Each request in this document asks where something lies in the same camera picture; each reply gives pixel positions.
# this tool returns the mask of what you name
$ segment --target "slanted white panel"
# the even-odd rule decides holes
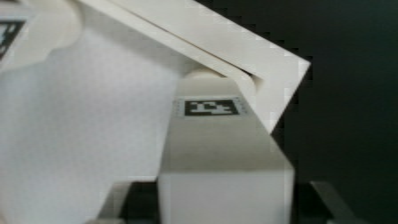
[[[153,179],[176,82],[197,67],[92,9],[71,48],[0,76],[0,213],[84,224],[116,182]]]
[[[103,6],[101,1],[80,0]],[[213,57],[208,64],[229,63],[256,75],[258,92],[252,103],[268,132],[286,108],[309,62],[244,29],[194,0],[108,0]],[[148,33],[148,27],[137,27]],[[196,59],[192,51],[185,55]]]

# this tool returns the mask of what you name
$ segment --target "black surface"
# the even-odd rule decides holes
[[[160,224],[156,182],[132,183],[119,217],[128,224]]]
[[[398,1],[199,2],[313,62],[274,131],[297,181],[327,180],[357,216],[396,223]]]

